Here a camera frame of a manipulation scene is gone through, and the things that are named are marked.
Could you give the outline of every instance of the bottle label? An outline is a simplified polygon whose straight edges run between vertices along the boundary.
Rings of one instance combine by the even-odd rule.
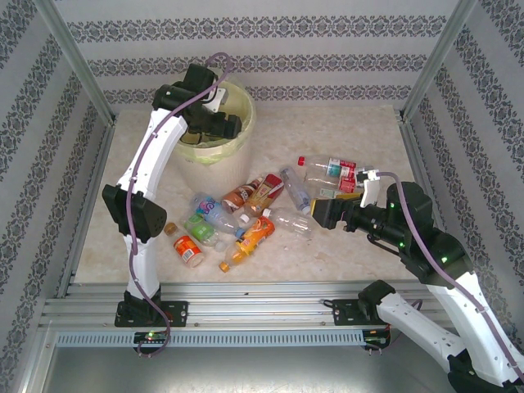
[[[340,178],[338,183],[338,189],[342,192],[351,193],[355,190],[356,181],[355,181],[355,172],[351,171],[348,176]]]
[[[240,209],[240,206],[235,205],[235,204],[232,203],[229,199],[224,199],[224,200],[223,200],[223,203],[225,203],[226,205],[228,205],[229,208],[231,209],[231,211],[237,211],[238,209]]]
[[[284,182],[278,176],[268,174],[256,192],[250,196],[248,205],[253,206],[256,211],[262,211],[280,195],[282,187],[284,187]]]
[[[190,231],[191,235],[193,235],[199,242],[205,241],[215,233],[213,227],[199,214],[189,217],[184,224],[184,227]]]
[[[200,202],[196,208],[196,212],[200,213],[201,215],[208,215],[210,211],[215,208],[216,203],[217,202],[211,196],[208,196],[204,199],[204,201]]]
[[[329,198],[329,199],[335,199],[337,197],[337,195],[340,195],[340,194],[343,194],[344,192],[342,191],[336,191],[336,190],[329,190],[327,188],[321,188],[320,189],[320,196],[321,197],[326,197],[326,198]]]
[[[327,164],[326,175],[333,178],[341,176],[348,176],[350,169],[355,171],[357,164],[351,161],[338,160],[337,158],[330,158]]]
[[[200,248],[195,244],[188,235],[182,236],[174,244],[174,249],[182,257],[183,262],[187,264],[189,260],[198,254],[201,254]]]
[[[249,186],[240,187],[238,189],[238,196],[242,198],[243,201],[247,201],[247,198],[249,198],[249,193],[247,192],[246,188],[249,188],[251,193],[255,190],[254,188],[251,188]]]
[[[275,226],[267,217],[259,217],[256,222],[237,240],[238,247],[246,254],[250,254],[267,236],[273,233]]]

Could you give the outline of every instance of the yellow bottle cap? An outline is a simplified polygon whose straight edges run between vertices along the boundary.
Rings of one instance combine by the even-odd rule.
[[[176,226],[175,223],[167,223],[164,226],[164,233],[167,236],[171,236],[173,233],[177,232],[177,229],[178,229],[178,227]]]
[[[229,265],[225,262],[220,262],[219,264],[220,270],[222,270],[224,273],[227,273],[231,268],[229,268]]]

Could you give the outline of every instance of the cable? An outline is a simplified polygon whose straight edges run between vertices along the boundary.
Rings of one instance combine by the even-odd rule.
[[[132,242],[132,244],[131,244],[131,252],[129,253],[129,273],[131,274],[131,278],[133,279],[134,284],[137,287],[137,289],[140,292],[140,294],[142,295],[142,297],[164,319],[164,321],[165,321],[165,334],[166,334],[166,338],[165,338],[165,341],[162,344],[162,346],[159,347],[155,352],[152,352],[150,354],[143,354],[140,351],[140,349],[142,347],[142,344],[144,342],[144,341],[141,341],[138,344],[138,348],[137,348],[138,356],[144,356],[144,357],[147,357],[147,358],[152,358],[153,356],[156,356],[161,351],[163,351],[165,349],[165,347],[169,344],[169,341],[171,339],[171,327],[169,325],[169,319],[167,318],[167,315],[165,315],[164,311],[162,311],[162,309],[158,305],[156,305],[153,302],[153,300],[151,300],[151,298],[147,295],[147,293],[143,290],[142,286],[140,285],[140,282],[138,282],[137,275],[134,272],[133,257],[136,254],[138,254],[138,246],[137,246],[137,234],[136,234],[136,232],[134,230],[133,215],[131,214],[131,196],[133,195],[133,186],[134,186],[134,184],[137,181],[138,169],[140,168],[140,163],[142,162],[144,156],[146,155],[147,148],[149,147],[149,145],[151,145],[151,142],[153,142],[153,139],[156,138],[156,135],[158,134],[160,129],[164,126],[164,124],[167,123],[167,121],[169,119],[171,119],[171,117],[173,117],[174,115],[179,113],[182,109],[187,108],[193,102],[196,102],[196,101],[200,100],[201,98],[205,97],[214,88],[218,88],[219,84],[221,84],[226,79],[226,77],[228,76],[229,72],[233,68],[233,62],[231,60],[231,57],[229,57],[229,55],[227,53],[224,53],[224,52],[215,53],[213,56],[211,56],[209,59],[206,60],[206,64],[208,65],[211,61],[213,61],[216,57],[219,57],[219,56],[225,56],[225,58],[226,58],[226,69],[224,70],[222,75],[211,86],[209,86],[206,90],[204,90],[202,93],[197,94],[195,97],[193,97],[193,98],[187,100],[186,102],[184,102],[183,104],[177,106],[164,119],[162,119],[162,121],[155,127],[155,129],[153,130],[153,132],[151,133],[149,138],[144,143],[144,146],[142,147],[142,150],[138,154],[137,162],[135,163],[135,165],[133,167],[133,172],[131,173],[131,178],[129,179],[129,188],[128,188],[128,192],[127,192],[127,195],[126,195],[126,198],[125,198],[125,212],[126,212],[126,215],[127,215],[127,218],[128,218],[129,231],[131,233],[131,242]]]
[[[420,311],[420,309],[422,308],[422,299],[417,299],[411,304],[411,306],[417,306],[417,311]]]
[[[491,333],[495,337],[495,340],[497,341],[497,344],[499,344],[500,349],[503,351],[504,356],[506,356],[506,359],[508,360],[511,368],[515,370],[515,373],[518,375],[518,377],[521,379],[521,381],[524,383],[524,374],[522,373],[522,370],[518,367],[517,362],[511,355],[511,352],[509,351],[509,348],[504,344],[504,340],[499,334],[499,331],[495,327],[495,324],[491,317],[486,313],[486,308],[481,304],[480,301],[478,301],[474,295],[468,292],[466,288],[464,288],[462,285],[460,285],[458,282],[453,280],[451,276],[449,276],[433,259],[433,256],[427,249],[426,245],[424,244],[424,241],[420,237],[420,234],[418,233],[417,227],[415,226],[415,223],[413,222],[413,218],[411,217],[411,214],[409,213],[408,209],[408,202],[406,201],[406,197],[404,195],[404,189],[402,188],[402,182],[400,181],[399,177],[392,173],[392,172],[378,172],[377,176],[387,176],[390,178],[393,178],[396,182],[397,189],[399,191],[399,197],[400,197],[400,205],[402,206],[402,212],[404,213],[404,217],[406,218],[406,222],[408,224],[409,230],[413,234],[413,237],[415,238],[415,241],[417,242],[418,246],[420,247],[420,250],[426,257],[429,264],[432,266],[432,268],[449,284],[457,288],[462,294],[473,303],[473,305],[477,308],[478,312],[481,313],[482,317],[486,321],[488,327],[491,330]]]
[[[369,356],[371,356],[371,349],[373,348],[374,350],[377,350],[378,353],[380,354],[380,356],[382,356],[382,348],[380,346],[376,346],[374,344],[370,344],[368,342],[366,342],[366,344],[364,345],[364,349],[366,349],[366,346],[369,347]]]

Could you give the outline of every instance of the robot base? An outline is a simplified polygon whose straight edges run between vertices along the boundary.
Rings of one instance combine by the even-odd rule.
[[[172,328],[185,328],[187,322],[186,301],[160,300],[160,288],[151,298],[167,315]],[[115,316],[117,328],[156,328],[164,327],[164,319],[144,299],[138,299],[128,291],[124,292],[124,301],[118,304]]]

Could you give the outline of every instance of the patterned wallpaper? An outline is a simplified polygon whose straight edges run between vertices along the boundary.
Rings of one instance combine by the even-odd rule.
[[[0,392],[56,295],[105,125],[27,0],[0,1]]]
[[[522,2],[483,0],[412,118],[447,229],[467,247],[488,301],[524,349]]]
[[[260,105],[400,109],[457,0],[60,0],[114,111],[214,52]]]

